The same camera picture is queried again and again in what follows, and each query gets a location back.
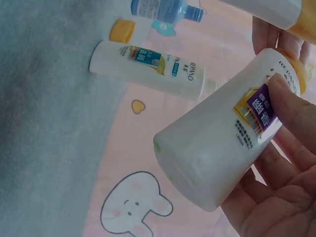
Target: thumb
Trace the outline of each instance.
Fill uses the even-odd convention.
[[[276,116],[307,149],[316,155],[316,106],[292,93],[279,74],[270,79],[268,87]]]

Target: white bottle cap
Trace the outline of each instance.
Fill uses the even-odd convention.
[[[213,94],[217,90],[217,82],[213,79],[205,79],[203,92],[208,95]]]

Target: yellow heart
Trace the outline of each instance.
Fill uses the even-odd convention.
[[[135,114],[139,115],[142,111],[146,109],[146,105],[140,100],[133,100],[132,110]]]

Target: blue bottle label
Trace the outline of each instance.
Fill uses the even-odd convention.
[[[161,0],[139,0],[137,15],[149,19],[157,19]]]

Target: shampoo bottle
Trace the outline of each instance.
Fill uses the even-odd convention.
[[[169,24],[176,24],[182,19],[200,22],[203,9],[190,6],[186,0],[133,0],[132,14]]]
[[[316,44],[315,0],[220,0]]]
[[[96,47],[90,71],[191,101],[216,90],[216,81],[205,79],[204,67],[195,62],[116,42]]]
[[[298,96],[306,72],[285,51],[265,49],[228,83],[154,137],[159,165],[177,190],[214,211],[281,127],[266,82],[283,75]]]

